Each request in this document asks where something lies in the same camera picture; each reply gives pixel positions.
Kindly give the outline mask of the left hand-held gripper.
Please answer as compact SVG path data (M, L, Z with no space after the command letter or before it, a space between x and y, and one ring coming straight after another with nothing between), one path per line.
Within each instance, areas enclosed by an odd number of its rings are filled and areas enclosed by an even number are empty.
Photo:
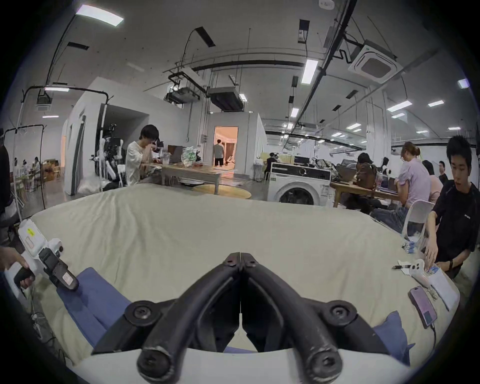
M28 303L24 290L21 288L21 281L31 276L43 276L62 290L78 290L77 277L61 260L63 244L59 238L47 240L31 219L23 220L20 223L18 236L24 248L21 256L28 267L23 267L20 262L16 261L4 271L4 275L14 297L21 304Z

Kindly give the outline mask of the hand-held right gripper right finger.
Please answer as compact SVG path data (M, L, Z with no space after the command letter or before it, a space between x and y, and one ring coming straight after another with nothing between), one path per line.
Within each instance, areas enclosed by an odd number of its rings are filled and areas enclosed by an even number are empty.
M240 254L242 326L259 352L293 349L301 379L332 382L346 363L339 350L389 356L356 307L301 297L249 253Z

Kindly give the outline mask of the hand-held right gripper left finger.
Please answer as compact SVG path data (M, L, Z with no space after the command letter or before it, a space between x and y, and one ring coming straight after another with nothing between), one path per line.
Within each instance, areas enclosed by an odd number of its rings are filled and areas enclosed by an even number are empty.
M241 255L231 253L176 299L130 303L96 344L92 356L139 349L136 368L142 378L177 382L183 356L197 338L202 317L235 286L240 271Z

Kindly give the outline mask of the person's left hand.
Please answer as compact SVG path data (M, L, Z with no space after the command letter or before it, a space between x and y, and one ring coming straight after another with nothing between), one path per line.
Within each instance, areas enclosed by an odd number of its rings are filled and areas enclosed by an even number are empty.
M0 270L4 271L9 269L15 262L18 262L22 267L29 269L28 263L15 248L0 246ZM30 276L22 280L20 286L23 289L27 289L33 285L34 281L35 277Z

